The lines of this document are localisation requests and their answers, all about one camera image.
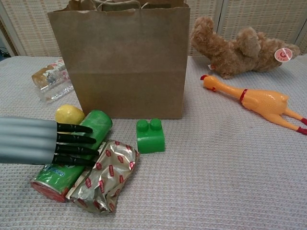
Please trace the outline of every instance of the red tag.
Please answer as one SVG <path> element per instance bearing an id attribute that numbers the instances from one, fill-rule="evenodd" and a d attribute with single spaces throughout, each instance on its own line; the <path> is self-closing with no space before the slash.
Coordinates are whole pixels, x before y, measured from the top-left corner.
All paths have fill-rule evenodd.
<path id="1" fill-rule="evenodd" d="M 81 200 L 80 198 L 78 198 L 77 201 L 78 201 L 81 205 L 83 205 L 84 207 L 87 207 L 86 203 L 85 203 L 83 200 Z"/>
<path id="2" fill-rule="evenodd" d="M 101 163 L 97 162 L 96 163 L 96 169 L 101 170 L 101 168 L 102 168 Z"/>
<path id="3" fill-rule="evenodd" d="M 114 176 L 113 165 L 109 165 L 110 176 Z"/>
<path id="4" fill-rule="evenodd" d="M 134 165 L 135 165 L 135 162 L 131 161 L 131 162 L 129 163 L 129 165 L 130 165 L 130 169 L 133 169 L 133 168 L 134 168 Z"/>
<path id="5" fill-rule="evenodd" d="M 120 163 L 123 163 L 123 162 L 124 162 L 124 159 L 123 159 L 122 156 L 118 156 L 117 159 L 119 160 Z"/>
<path id="6" fill-rule="evenodd" d="M 99 188 L 100 188 L 101 193 L 105 193 L 105 184 L 104 184 L 104 181 L 103 181 L 103 180 L 100 180 L 98 183 L 99 183 Z"/>
<path id="7" fill-rule="evenodd" d="M 214 65 L 212 65 L 212 64 L 211 64 L 211 65 L 208 65 L 208 67 L 209 67 L 209 69 L 210 69 L 210 70 L 215 69 L 215 66 L 214 66 Z"/>
<path id="8" fill-rule="evenodd" d="M 116 192 L 115 192 L 113 197 L 116 197 L 119 194 L 119 192 L 120 192 L 120 189 L 116 190 Z"/>
<path id="9" fill-rule="evenodd" d="M 124 182 L 124 177 L 123 177 L 123 175 L 120 175 L 120 176 L 119 176 L 119 182 L 120 182 L 120 183 L 123 183 L 123 182 Z"/>
<path id="10" fill-rule="evenodd" d="M 85 180 L 85 185 L 86 185 L 87 188 L 92 187 L 92 182 L 91 182 L 91 179 L 90 179 L 90 178 L 87 178 L 87 179 Z"/>
<path id="11" fill-rule="evenodd" d="M 110 203 L 110 208 L 111 208 L 111 212 L 113 212 L 114 210 L 114 205 L 112 203 Z"/>
<path id="12" fill-rule="evenodd" d="M 275 52 L 274 57 L 279 62 L 287 62 L 291 60 L 292 55 L 292 50 L 288 48 L 281 48 Z"/>
<path id="13" fill-rule="evenodd" d="M 94 201 L 93 204 L 94 204 L 94 206 L 95 206 L 98 210 L 100 210 L 100 205 L 99 205 L 98 201 Z"/>
<path id="14" fill-rule="evenodd" d="M 109 150 L 106 150 L 106 156 L 110 157 L 111 156 L 111 152 Z"/>

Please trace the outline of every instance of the red comb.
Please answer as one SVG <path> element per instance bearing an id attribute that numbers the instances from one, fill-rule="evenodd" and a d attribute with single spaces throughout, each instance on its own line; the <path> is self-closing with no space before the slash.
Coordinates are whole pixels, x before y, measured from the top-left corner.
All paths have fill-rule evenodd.
<path id="1" fill-rule="evenodd" d="M 205 77 L 207 77 L 208 75 L 202 75 L 201 80 L 204 80 Z"/>

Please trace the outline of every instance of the foil wrapper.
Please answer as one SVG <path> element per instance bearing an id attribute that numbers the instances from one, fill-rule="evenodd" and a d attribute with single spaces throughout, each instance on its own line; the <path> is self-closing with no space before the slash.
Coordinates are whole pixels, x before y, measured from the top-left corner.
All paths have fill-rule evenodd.
<path id="1" fill-rule="evenodd" d="M 115 140 L 103 142 L 98 151 L 100 155 L 95 166 L 90 172 L 81 174 L 66 198 L 91 213 L 112 213 L 140 154 Z"/>

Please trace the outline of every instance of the rubber chicken head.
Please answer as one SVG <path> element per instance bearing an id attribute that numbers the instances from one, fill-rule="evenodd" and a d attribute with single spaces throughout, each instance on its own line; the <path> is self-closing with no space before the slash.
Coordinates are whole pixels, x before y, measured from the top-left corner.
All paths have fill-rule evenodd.
<path id="1" fill-rule="evenodd" d="M 216 91 L 217 85 L 219 83 L 219 80 L 211 75 L 203 75 L 201 77 L 201 80 L 203 81 L 203 86 L 207 88 L 208 90 Z"/>

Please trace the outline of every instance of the brown paper bag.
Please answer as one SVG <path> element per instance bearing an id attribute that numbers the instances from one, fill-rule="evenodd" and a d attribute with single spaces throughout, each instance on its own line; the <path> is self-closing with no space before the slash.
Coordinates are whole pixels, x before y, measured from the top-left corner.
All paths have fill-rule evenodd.
<path id="1" fill-rule="evenodd" d="M 181 118 L 189 13 L 183 0 L 70 0 L 48 13 L 84 113 Z"/>

